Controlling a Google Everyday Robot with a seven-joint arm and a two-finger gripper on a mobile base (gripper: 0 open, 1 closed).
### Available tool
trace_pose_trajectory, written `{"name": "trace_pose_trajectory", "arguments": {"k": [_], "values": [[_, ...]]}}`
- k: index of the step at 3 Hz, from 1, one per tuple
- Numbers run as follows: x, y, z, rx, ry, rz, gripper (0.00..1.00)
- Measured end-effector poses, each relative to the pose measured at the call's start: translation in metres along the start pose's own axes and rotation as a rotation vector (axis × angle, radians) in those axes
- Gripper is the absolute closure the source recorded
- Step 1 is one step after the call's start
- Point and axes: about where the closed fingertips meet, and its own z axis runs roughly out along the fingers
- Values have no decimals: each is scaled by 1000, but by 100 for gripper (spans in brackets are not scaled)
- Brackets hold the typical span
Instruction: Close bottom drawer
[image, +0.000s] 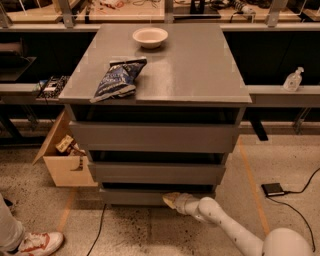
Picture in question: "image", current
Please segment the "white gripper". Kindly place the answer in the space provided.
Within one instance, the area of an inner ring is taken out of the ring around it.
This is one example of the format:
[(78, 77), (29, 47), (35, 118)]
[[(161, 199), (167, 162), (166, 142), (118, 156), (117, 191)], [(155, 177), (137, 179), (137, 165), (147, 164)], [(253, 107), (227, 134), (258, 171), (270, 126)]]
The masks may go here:
[(199, 213), (198, 205), (200, 199), (191, 194), (180, 194), (179, 192), (165, 193), (162, 199), (167, 206), (183, 215), (196, 216)]

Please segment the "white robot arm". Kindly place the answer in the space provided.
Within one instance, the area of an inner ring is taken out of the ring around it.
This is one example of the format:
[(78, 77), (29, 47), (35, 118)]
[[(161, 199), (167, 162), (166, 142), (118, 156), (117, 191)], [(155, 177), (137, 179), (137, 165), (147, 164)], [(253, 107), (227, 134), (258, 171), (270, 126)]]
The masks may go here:
[(228, 216), (211, 197), (197, 198), (192, 194), (172, 192), (163, 201), (183, 215), (190, 215), (206, 224), (216, 224), (229, 237), (243, 256), (314, 256), (303, 236), (288, 228), (271, 231), (264, 240)]

